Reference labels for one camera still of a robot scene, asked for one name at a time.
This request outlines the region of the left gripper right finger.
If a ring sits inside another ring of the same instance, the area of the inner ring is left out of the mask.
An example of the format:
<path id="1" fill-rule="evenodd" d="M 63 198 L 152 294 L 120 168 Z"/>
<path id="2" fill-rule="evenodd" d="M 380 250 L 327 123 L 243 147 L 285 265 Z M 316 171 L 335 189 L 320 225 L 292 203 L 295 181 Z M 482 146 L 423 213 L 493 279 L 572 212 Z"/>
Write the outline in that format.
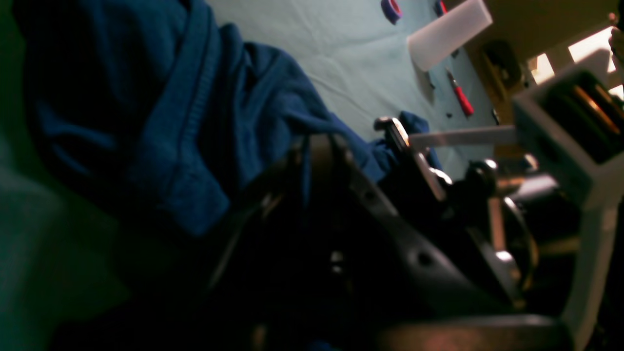
<path id="1" fill-rule="evenodd" d="M 328 169 L 336 205 L 351 222 L 347 256 L 359 289 L 385 278 L 417 312 L 518 312 L 526 302 L 514 262 L 505 263 L 468 214 L 468 182 L 439 184 L 421 155 L 407 153 L 380 184 L 354 163 L 337 134 L 312 136 L 312 170 Z"/>

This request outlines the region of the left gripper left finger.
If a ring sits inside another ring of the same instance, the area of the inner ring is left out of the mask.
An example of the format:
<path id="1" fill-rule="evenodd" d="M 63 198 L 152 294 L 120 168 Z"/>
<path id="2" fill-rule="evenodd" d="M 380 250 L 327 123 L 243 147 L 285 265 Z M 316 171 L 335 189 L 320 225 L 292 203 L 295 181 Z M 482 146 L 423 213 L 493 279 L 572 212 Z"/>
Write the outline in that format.
<path id="1" fill-rule="evenodd" d="M 309 351 L 312 142 L 247 189 L 201 244 L 187 309 L 188 351 Z"/>

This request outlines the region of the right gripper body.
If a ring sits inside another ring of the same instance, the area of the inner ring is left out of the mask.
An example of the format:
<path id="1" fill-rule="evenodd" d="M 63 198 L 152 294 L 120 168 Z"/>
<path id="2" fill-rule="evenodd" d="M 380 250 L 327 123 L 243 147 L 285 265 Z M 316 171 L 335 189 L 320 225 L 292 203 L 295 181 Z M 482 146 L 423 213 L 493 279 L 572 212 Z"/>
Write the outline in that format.
<path id="1" fill-rule="evenodd" d="M 429 144 L 413 143 L 407 120 L 381 117 L 374 129 L 399 162 L 381 187 L 470 282 L 489 293 L 561 291 L 561 192 L 528 160 L 471 161 L 450 180 Z"/>

